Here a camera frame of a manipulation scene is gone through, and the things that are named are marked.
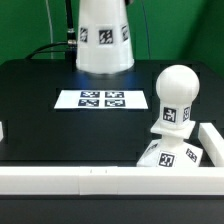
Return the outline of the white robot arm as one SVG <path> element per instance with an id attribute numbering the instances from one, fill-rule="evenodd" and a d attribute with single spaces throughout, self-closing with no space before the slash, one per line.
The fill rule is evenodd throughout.
<path id="1" fill-rule="evenodd" d="M 115 71 L 90 72 L 90 71 L 84 71 L 84 70 L 76 69 L 76 73 L 87 74 L 87 75 L 118 75 L 118 74 L 123 74 L 123 73 L 127 73 L 127 72 L 132 72 L 134 70 L 135 70 L 134 67 L 131 67 L 129 69 L 125 69 L 125 70 L 122 70 L 122 71 L 117 71 L 117 72 L 115 72 Z"/>

